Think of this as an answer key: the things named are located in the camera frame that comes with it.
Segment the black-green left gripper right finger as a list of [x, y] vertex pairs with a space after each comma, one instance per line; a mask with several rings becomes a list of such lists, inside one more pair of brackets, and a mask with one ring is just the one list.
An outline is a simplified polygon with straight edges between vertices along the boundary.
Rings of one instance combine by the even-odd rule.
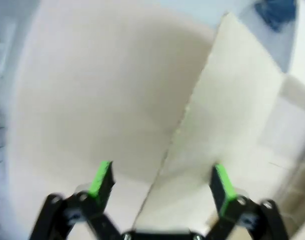
[[209, 187], [218, 220], [205, 236], [206, 240], [226, 240], [235, 227], [247, 230], [253, 240], [288, 240], [278, 205], [272, 199], [259, 203], [238, 194], [222, 164], [212, 166]]

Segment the black-green left gripper left finger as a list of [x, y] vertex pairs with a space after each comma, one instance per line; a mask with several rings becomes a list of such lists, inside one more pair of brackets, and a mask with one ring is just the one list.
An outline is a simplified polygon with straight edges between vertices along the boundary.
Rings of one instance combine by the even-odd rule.
[[66, 240], [75, 224], [85, 222], [97, 240], [121, 240], [121, 233], [104, 213], [114, 184], [113, 163], [104, 161], [88, 190], [75, 192], [68, 198], [49, 194], [29, 238]]

